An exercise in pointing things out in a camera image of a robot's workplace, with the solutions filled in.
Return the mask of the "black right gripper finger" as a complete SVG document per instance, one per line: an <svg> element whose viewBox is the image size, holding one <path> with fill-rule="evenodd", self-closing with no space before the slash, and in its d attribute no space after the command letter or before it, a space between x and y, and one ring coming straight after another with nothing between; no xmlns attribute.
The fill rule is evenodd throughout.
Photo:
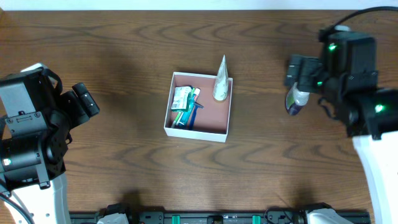
<svg viewBox="0 0 398 224"><path fill-rule="evenodd" d="M322 70L318 58L305 57L300 64L297 88L299 91L315 93L317 90L317 77Z"/></svg>
<svg viewBox="0 0 398 224"><path fill-rule="evenodd" d="M303 55L292 54L287 61L287 71L284 85L291 88L297 82L302 64Z"/></svg>

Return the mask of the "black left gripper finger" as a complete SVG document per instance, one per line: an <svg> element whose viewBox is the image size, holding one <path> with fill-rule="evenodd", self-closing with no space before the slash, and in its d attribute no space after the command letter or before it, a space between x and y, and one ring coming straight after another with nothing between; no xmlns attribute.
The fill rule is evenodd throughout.
<svg viewBox="0 0 398 224"><path fill-rule="evenodd" d="M99 106L96 104L95 100L91 96L90 92L83 83L77 83L72 86L73 91L76 93L82 108L88 117L96 116L100 112Z"/></svg>
<svg viewBox="0 0 398 224"><path fill-rule="evenodd" d="M63 94L63 110L69 116L71 124L83 124L89 121L87 113L73 91Z"/></svg>

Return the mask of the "clear pump bottle blue liquid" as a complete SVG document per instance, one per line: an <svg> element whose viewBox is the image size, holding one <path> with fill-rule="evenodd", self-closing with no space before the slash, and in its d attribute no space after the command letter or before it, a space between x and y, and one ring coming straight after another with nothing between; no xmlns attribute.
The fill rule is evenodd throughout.
<svg viewBox="0 0 398 224"><path fill-rule="evenodd" d="M310 93L300 91L297 83L290 88L285 97L285 108L289 115L294 116L307 104Z"/></svg>

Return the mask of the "white bamboo print tube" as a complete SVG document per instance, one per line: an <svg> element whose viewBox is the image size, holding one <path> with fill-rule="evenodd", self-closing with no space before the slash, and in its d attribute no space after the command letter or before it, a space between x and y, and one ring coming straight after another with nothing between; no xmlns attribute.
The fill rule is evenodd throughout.
<svg viewBox="0 0 398 224"><path fill-rule="evenodd" d="M228 69L226 66L226 57L224 55L213 87L213 98L216 101L224 101L227 98L228 89Z"/></svg>

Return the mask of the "white and green soap packet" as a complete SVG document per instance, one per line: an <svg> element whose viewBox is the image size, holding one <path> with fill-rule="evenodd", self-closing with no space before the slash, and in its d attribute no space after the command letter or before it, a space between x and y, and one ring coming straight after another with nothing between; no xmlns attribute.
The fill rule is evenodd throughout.
<svg viewBox="0 0 398 224"><path fill-rule="evenodd" d="M186 112L192 99L192 86L175 87L174 97L170 109L177 112Z"/></svg>

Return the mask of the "green and white toothbrush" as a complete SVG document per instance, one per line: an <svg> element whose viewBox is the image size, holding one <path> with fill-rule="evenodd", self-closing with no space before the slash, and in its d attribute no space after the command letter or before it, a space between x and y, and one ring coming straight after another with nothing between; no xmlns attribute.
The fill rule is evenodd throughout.
<svg viewBox="0 0 398 224"><path fill-rule="evenodd" d="M171 128L175 128L177 126L177 122L179 120L179 117L182 115L183 112L177 112L177 111L172 111L172 112L176 112L177 113L177 116L176 116L176 118L174 119L174 121L173 121L173 123L171 125Z"/></svg>

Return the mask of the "blue disposable razor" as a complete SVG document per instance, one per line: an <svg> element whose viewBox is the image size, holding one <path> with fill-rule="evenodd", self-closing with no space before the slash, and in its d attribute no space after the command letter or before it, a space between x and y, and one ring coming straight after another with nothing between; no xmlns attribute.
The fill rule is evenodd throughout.
<svg viewBox="0 0 398 224"><path fill-rule="evenodd" d="M196 115L197 115L197 110L198 109L203 109L203 108L204 108L204 106L202 106L201 104L194 103L194 109L193 109L193 112L192 112L192 117L191 117L191 120L190 120L190 124L188 126L189 130L193 129L193 126L194 126L194 123L195 123L195 118L196 118Z"/></svg>

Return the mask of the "small teal toothpaste tube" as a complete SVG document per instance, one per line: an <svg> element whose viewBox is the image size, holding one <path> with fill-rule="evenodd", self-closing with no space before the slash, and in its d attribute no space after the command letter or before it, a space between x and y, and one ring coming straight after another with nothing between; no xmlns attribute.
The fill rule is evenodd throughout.
<svg viewBox="0 0 398 224"><path fill-rule="evenodd" d="M198 96L200 94L201 90L199 88L194 88L192 99L193 103L190 104L189 110L187 112L183 112L182 115L179 117L179 120L177 122L177 126L179 128L183 128L187 126L188 120L190 118L190 115L194 109L195 103L198 99Z"/></svg>

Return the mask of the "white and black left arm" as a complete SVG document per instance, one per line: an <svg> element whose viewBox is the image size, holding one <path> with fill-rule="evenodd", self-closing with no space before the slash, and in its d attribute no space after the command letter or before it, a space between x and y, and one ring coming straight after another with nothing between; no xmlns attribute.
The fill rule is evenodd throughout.
<svg viewBox="0 0 398 224"><path fill-rule="evenodd" d="M70 131L100 108L83 83L64 92L42 63L1 79L1 200L16 223L71 223L63 160Z"/></svg>

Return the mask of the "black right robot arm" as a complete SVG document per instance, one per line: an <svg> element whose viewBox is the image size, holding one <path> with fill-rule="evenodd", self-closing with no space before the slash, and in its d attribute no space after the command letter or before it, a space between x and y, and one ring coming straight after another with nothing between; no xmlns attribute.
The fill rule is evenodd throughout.
<svg viewBox="0 0 398 224"><path fill-rule="evenodd" d="M311 93L333 110L326 114L346 126L362 163L376 223L397 223L397 90L379 88L377 71L360 63L340 69L320 58L289 59L285 106L297 114Z"/></svg>

